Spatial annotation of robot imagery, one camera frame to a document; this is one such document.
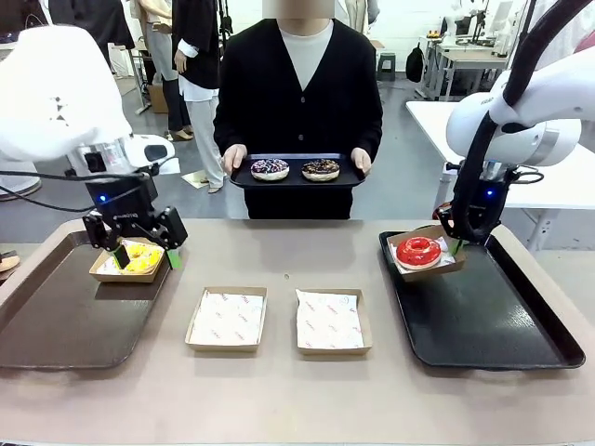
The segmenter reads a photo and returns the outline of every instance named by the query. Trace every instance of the red glazed donut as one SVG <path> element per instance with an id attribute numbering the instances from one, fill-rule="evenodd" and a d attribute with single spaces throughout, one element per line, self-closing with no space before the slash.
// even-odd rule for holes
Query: red glazed donut
<path id="1" fill-rule="evenodd" d="M 403 268 L 427 269 L 438 263 L 442 249 L 428 237 L 413 237 L 399 244 L 397 261 Z"/>

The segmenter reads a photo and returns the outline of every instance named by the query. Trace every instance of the white table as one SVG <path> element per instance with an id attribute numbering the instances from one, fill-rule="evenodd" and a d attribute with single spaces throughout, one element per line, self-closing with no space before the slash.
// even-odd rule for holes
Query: white table
<path id="1" fill-rule="evenodd" d="M 448 45 L 437 43 L 435 39 L 427 39 L 426 61 L 428 70 L 425 74 L 423 90 L 417 90 L 424 98 L 450 99 L 455 72 L 457 70 L 475 70 L 477 75 L 471 87 L 471 92 L 479 89 L 480 81 L 485 70 L 505 70 L 508 58 L 499 58 L 492 54 L 493 48 L 478 45 Z M 445 75 L 449 76 L 446 93 L 442 96 Z"/>
<path id="2" fill-rule="evenodd" d="M 406 107 L 433 146 L 446 163 L 458 164 L 463 158 L 454 153 L 446 142 L 446 125 L 456 106 L 453 102 L 407 102 Z M 444 164 L 435 207 L 446 202 L 450 183 L 456 178 L 456 171 L 449 171 Z M 542 209 L 534 219 L 535 229 L 529 239 L 529 251 L 543 246 L 551 227 L 562 209 L 595 209 L 595 154 L 580 144 L 559 164 L 540 167 L 545 175 L 543 181 L 532 185 L 512 185 L 506 207 L 521 209 Z"/>

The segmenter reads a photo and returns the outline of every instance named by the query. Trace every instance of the green tab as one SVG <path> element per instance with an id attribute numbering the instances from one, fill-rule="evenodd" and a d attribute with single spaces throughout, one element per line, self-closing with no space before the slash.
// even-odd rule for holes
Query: green tab
<path id="1" fill-rule="evenodd" d="M 179 269 L 182 266 L 182 260 L 179 258 L 178 250 L 167 251 L 167 258 L 172 269 Z"/>
<path id="2" fill-rule="evenodd" d="M 453 247 L 451 247 L 450 249 L 450 254 L 452 254 L 453 256 L 456 256 L 458 254 L 458 251 L 461 249 L 461 247 L 463 246 L 463 241 L 459 240 L 456 245 Z"/>

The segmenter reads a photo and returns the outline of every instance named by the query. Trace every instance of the desk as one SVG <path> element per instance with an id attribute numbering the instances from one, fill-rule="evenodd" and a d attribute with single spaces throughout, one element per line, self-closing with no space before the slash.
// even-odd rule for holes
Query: desk
<path id="1" fill-rule="evenodd" d="M 446 125 L 456 106 L 453 102 L 407 102 L 411 112 L 434 148 L 446 163 L 458 164 L 463 158 L 454 153 L 446 142 Z M 578 144 L 575 150 L 561 163 L 551 167 L 539 167 L 545 178 L 532 185 L 512 185 L 506 207 L 541 209 L 535 220 L 535 230 L 529 240 L 529 250 L 543 246 L 559 212 L 563 209 L 595 210 L 595 153 Z M 456 171 L 443 170 L 434 208 L 446 202 L 450 183 Z"/>
<path id="2" fill-rule="evenodd" d="M 457 70 L 476 70 L 477 75 L 471 92 L 479 89 L 485 70 L 505 70 L 508 58 L 499 58 L 492 54 L 493 48 L 477 45 L 447 45 L 438 43 L 434 39 L 427 39 L 426 63 L 427 71 L 424 76 L 423 86 L 416 90 L 423 98 L 431 100 L 441 99 L 447 102 L 450 99 Z M 448 74 L 446 93 L 442 95 L 444 76 Z"/>
<path id="3" fill-rule="evenodd" d="M 165 281 L 130 359 L 110 371 L 0 371 L 0 435 L 21 444 L 595 439 L 595 329 L 506 228 L 495 236 L 585 350 L 586 364 L 495 374 L 429 369 L 414 357 L 378 234 L 425 223 L 185 220 L 184 266 Z M 50 236 L 0 287 L 0 303 L 64 233 L 83 229 L 74 221 Z M 203 288 L 214 285 L 268 287 L 255 356 L 197 353 L 184 344 Z M 364 360 L 298 354 L 296 287 L 363 290 L 374 342 Z"/>

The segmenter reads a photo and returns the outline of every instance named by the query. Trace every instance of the dark brown tray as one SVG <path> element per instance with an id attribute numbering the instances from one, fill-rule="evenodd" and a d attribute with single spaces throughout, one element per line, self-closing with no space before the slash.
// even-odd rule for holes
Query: dark brown tray
<path id="1" fill-rule="evenodd" d="M 85 232 L 66 233 L 10 293 L 0 367 L 104 369 L 130 356 L 170 267 L 153 283 L 99 283 L 89 274 L 98 255 Z"/>

